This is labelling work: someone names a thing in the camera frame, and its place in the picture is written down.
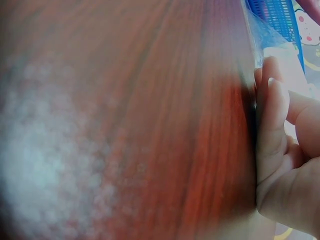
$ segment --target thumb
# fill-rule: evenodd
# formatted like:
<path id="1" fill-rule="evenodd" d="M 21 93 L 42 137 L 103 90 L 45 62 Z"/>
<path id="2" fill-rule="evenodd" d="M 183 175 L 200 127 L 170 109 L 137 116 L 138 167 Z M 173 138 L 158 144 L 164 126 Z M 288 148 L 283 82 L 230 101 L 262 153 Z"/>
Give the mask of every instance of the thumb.
<path id="1" fill-rule="evenodd" d="M 310 158 L 320 156 L 320 101 L 289 91 L 287 120 L 295 125 L 300 147 Z"/>

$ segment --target reddish-brown wood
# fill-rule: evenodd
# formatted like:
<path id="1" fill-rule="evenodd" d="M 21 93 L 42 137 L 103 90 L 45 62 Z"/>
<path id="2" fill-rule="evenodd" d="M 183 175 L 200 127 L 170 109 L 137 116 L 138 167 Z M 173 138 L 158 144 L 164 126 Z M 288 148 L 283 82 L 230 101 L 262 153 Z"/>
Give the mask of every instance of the reddish-brown wood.
<path id="1" fill-rule="evenodd" d="M 9 236 L 251 237 L 240 0 L 2 0 L 0 18 Z"/>

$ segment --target wood grain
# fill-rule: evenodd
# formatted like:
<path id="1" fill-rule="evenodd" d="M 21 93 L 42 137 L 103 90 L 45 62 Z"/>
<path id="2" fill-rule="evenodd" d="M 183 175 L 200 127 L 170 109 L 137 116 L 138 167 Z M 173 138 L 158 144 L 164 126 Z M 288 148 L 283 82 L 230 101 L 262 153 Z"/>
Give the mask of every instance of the wood grain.
<path id="1" fill-rule="evenodd" d="M 2 0 L 0 16 L 8 236 L 250 238 L 240 0 Z"/>

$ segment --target blue plastic object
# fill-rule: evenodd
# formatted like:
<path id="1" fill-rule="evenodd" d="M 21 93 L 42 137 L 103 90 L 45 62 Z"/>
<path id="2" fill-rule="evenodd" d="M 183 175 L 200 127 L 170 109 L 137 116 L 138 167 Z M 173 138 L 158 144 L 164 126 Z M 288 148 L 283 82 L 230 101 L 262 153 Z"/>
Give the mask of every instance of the blue plastic object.
<path id="1" fill-rule="evenodd" d="M 298 58 L 305 71 L 302 45 L 292 0 L 247 0 L 248 8 L 299 50 Z"/>

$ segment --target finger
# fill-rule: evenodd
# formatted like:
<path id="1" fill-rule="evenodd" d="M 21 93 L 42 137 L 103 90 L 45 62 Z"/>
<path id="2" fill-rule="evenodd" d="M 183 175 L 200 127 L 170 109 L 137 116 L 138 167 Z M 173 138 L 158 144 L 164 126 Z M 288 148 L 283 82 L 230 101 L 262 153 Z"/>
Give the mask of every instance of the finger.
<path id="1" fill-rule="evenodd" d="M 268 81 L 269 78 L 274 78 L 279 82 L 284 82 L 284 78 L 279 69 L 279 63 L 276 57 L 270 56 L 263 60 L 262 80 Z"/>
<path id="2" fill-rule="evenodd" d="M 271 78 L 257 136 L 258 183 L 272 175 L 282 164 L 288 145 L 284 123 L 288 114 L 289 101 L 289 93 L 285 86 Z"/>
<path id="3" fill-rule="evenodd" d="M 262 67 L 256 68 L 254 70 L 254 80 L 256 88 L 258 89 L 262 81 Z"/>
<path id="4" fill-rule="evenodd" d="M 310 158 L 320 156 L 320 102 L 289 92 L 287 120 L 295 125 L 298 142 Z"/>
<path id="5" fill-rule="evenodd" d="M 296 0 L 304 11 L 320 25 L 320 8 L 317 0 Z"/>
<path id="6" fill-rule="evenodd" d="M 255 73 L 255 76 L 258 78 L 259 71 Z M 263 60 L 263 67 L 262 67 L 262 76 L 261 81 L 258 85 L 258 91 L 257 91 L 257 110 L 256 110 L 256 118 L 257 118 L 257 124 L 259 125 L 261 122 L 261 115 L 265 108 L 265 102 L 266 102 L 266 92 L 268 91 L 268 80 L 270 78 L 274 78 L 279 80 L 280 82 L 283 81 L 278 61 L 275 57 L 266 57 Z"/>

